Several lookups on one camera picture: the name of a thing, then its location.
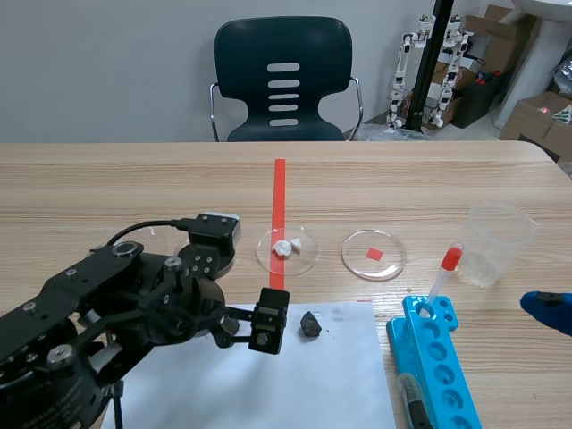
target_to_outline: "measuring cup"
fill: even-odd
[[[458,264],[458,278],[476,286],[493,285],[537,230],[533,220],[508,204],[472,207],[461,235],[465,249]]]

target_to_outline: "white paper sheet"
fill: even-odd
[[[316,339],[299,332],[307,311]],[[153,349],[124,381],[125,429],[395,429],[368,302],[290,305],[278,356],[208,335]],[[111,405],[102,427],[114,429]]]

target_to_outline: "red test tube cap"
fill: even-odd
[[[447,255],[443,258],[443,262],[441,262],[441,268],[443,270],[453,271],[457,267],[458,261],[462,256],[462,246],[451,246],[449,250],[447,250]]]

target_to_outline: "black marker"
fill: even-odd
[[[425,411],[421,386],[419,386],[415,376],[410,373],[400,374],[397,377],[397,386],[403,397],[409,427],[413,429],[433,429],[433,425],[431,425]]]

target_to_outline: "chair backrest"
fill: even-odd
[[[349,85],[352,45],[343,22],[310,16],[231,21],[216,35],[214,56],[221,95],[248,107],[246,122],[229,140],[343,139],[318,114],[323,97]],[[297,124],[273,126],[280,125],[276,120]]]

